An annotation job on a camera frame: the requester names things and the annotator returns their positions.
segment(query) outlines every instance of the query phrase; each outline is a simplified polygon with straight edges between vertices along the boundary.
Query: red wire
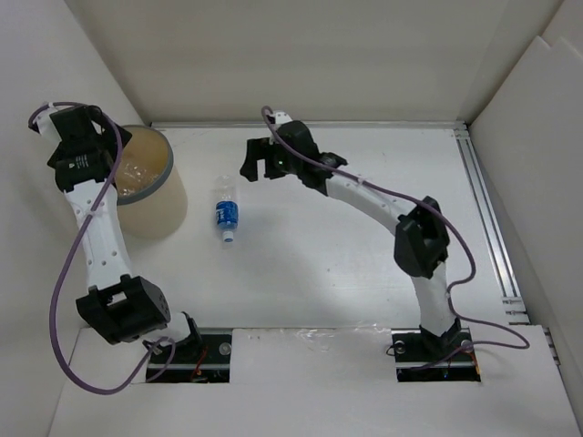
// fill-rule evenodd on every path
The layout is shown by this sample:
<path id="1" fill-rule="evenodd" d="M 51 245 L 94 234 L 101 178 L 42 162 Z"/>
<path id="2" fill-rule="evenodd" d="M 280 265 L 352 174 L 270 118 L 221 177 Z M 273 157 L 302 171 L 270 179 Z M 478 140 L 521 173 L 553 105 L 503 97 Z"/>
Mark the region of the red wire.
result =
<path id="1" fill-rule="evenodd" d="M 204 351 L 202 351 L 202 355 L 200 355 L 199 358 L 199 362 L 197 362 L 197 367 L 194 368 L 194 371 L 192 372 L 192 374 L 190 375 L 190 380 L 194 380 L 194 377 L 198 375 L 199 373 L 199 367 L 201 365 L 201 363 L 203 362 L 203 360 L 205 358 L 207 358 L 207 352 L 209 351 L 209 348 L 204 348 Z"/>

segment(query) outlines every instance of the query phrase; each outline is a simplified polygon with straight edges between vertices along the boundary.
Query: beige trash can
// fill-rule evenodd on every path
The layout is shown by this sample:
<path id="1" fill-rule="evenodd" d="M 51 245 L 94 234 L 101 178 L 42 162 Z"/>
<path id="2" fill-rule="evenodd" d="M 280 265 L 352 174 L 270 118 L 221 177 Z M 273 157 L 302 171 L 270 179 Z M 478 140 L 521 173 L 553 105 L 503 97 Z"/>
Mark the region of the beige trash can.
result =
<path id="1" fill-rule="evenodd" d="M 186 191 L 166 137 L 145 126 L 123 126 L 132 134 L 116 173 L 119 225 L 145 239 L 161 239 L 184 221 Z"/>

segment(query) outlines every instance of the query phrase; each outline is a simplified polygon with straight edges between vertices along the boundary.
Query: wall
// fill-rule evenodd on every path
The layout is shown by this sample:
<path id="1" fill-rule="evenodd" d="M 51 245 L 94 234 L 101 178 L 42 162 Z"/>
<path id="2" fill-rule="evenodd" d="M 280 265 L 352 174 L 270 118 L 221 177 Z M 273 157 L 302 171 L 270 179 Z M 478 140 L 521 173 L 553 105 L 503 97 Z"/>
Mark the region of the wall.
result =
<path id="1" fill-rule="evenodd" d="M 146 120 L 472 119 L 561 0 L 67 0 Z"/>
<path id="2" fill-rule="evenodd" d="M 50 100 L 95 103 L 119 122 L 140 119 L 62 0 L 2 2 L 0 53 L 0 423 L 6 437 L 37 437 L 65 380 L 47 313 L 76 226 L 46 166 L 51 146 L 26 121 Z M 60 307 L 67 351 L 79 326 L 74 298 L 84 292 L 77 262 Z"/>
<path id="3" fill-rule="evenodd" d="M 471 126 L 531 320 L 548 326 L 583 424 L 583 2 L 566 0 Z"/>

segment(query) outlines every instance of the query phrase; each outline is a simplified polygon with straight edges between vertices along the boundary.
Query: water bottle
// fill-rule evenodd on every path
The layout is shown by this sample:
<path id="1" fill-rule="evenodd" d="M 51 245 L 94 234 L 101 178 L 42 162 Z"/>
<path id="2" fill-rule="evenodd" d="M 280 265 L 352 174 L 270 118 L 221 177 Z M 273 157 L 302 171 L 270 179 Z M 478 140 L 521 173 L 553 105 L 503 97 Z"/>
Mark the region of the water bottle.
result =
<path id="1" fill-rule="evenodd" d="M 239 222 L 235 179 L 231 176 L 219 176 L 215 182 L 217 195 L 217 226 L 222 230 L 222 240 L 231 243 Z"/>

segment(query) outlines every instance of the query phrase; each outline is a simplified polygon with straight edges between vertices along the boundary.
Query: white bottle cap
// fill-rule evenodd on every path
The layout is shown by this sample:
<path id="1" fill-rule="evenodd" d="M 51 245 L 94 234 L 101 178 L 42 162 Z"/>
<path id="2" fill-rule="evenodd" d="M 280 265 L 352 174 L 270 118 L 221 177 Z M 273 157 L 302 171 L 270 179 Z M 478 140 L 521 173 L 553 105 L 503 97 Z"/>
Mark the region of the white bottle cap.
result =
<path id="1" fill-rule="evenodd" d="M 233 234 L 232 230 L 225 230 L 222 233 L 222 240 L 225 243 L 231 243 L 233 241 L 234 237 L 235 237 L 235 234 Z"/>

